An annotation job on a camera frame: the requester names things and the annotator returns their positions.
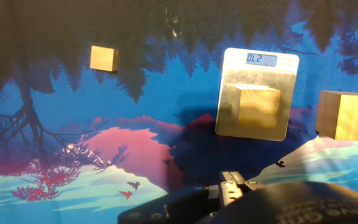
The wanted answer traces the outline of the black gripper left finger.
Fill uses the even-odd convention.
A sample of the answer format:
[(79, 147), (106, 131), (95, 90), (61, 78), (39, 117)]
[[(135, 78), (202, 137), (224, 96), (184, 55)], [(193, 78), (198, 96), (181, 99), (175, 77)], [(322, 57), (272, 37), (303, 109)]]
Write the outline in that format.
[(238, 172), (220, 173), (217, 185), (192, 185), (122, 212), (118, 224), (207, 223), (243, 196), (245, 179)]

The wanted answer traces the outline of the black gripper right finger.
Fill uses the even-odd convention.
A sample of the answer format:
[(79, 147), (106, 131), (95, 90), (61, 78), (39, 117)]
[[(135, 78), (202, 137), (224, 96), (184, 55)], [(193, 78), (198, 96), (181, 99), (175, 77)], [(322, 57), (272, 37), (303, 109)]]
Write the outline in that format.
[(245, 181), (244, 185), (251, 191), (263, 189), (265, 187), (262, 183), (257, 182), (257, 181), (251, 181), (251, 180)]

